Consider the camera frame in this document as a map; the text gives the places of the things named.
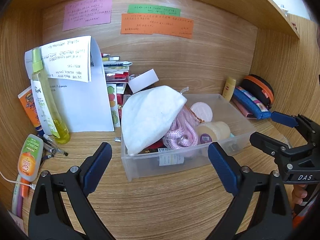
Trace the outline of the right hand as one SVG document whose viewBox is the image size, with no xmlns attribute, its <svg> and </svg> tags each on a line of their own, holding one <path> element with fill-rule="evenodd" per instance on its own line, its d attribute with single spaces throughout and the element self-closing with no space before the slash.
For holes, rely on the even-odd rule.
<svg viewBox="0 0 320 240">
<path fill-rule="evenodd" d="M 292 202 L 293 204 L 302 204 L 303 199 L 308 195 L 305 190 L 306 185 L 294 185 L 292 190 Z"/>
</svg>

